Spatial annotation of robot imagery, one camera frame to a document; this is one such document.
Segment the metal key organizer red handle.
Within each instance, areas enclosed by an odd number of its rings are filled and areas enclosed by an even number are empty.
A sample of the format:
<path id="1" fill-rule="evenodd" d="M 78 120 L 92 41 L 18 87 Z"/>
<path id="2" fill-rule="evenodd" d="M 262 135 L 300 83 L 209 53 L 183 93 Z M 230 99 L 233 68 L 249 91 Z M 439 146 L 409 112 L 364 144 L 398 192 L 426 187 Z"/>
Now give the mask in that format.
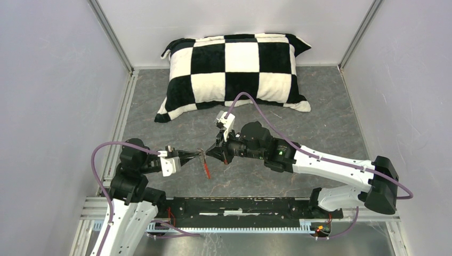
<path id="1" fill-rule="evenodd" d="M 205 151 L 202 148 L 198 148 L 197 150 L 199 152 L 199 160 L 200 160 L 200 162 L 201 162 L 201 164 L 202 164 L 202 166 L 204 168 L 204 171 L 205 171 L 205 173 L 207 175 L 207 178 L 211 179 L 211 174 L 210 174 L 209 168 L 207 166 L 207 162 L 206 162 Z"/>

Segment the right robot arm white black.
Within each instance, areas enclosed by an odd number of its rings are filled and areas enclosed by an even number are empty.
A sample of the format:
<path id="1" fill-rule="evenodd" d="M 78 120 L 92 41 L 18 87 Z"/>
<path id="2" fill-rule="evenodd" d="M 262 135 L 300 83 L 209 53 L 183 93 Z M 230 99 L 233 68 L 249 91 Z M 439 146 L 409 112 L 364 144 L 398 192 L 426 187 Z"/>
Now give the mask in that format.
<path id="1" fill-rule="evenodd" d="M 389 158 L 355 160 L 323 154 L 297 143 L 275 138 L 260 122 L 243 126 L 239 133 L 221 128 L 206 155 L 224 164 L 234 157 L 260 159 L 276 172 L 310 174 L 343 183 L 336 188 L 315 189 L 308 211 L 315 218 L 341 208 L 364 206 L 386 215 L 396 212 L 398 174 Z"/>

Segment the black white checkered pillow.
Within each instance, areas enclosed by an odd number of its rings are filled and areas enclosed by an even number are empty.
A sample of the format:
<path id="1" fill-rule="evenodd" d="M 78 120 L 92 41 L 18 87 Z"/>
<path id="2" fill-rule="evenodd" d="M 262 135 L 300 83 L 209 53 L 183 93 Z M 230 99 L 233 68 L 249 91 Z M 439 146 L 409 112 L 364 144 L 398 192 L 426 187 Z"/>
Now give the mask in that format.
<path id="1" fill-rule="evenodd" d="M 309 112 L 298 88 L 296 58 L 311 49 L 293 34 L 233 34 L 180 38 L 161 58 L 170 62 L 166 97 L 155 122 L 217 105 L 259 104 Z"/>

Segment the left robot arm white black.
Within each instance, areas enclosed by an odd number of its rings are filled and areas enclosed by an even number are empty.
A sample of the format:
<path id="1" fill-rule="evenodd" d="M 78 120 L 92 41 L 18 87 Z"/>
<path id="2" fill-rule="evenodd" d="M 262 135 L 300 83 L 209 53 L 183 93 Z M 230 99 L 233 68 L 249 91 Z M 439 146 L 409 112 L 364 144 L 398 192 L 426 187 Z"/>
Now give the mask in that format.
<path id="1" fill-rule="evenodd" d="M 95 167 L 96 154 L 106 146 L 122 148 L 120 163 L 108 189 Z M 107 200 L 107 212 L 91 254 L 133 255 L 147 226 L 167 212 L 165 192 L 148 187 L 146 175 L 162 173 L 168 177 L 199 156 L 199 151 L 176 150 L 170 146 L 163 150 L 151 150 L 140 139 L 98 145 L 91 155 L 91 168 Z"/>

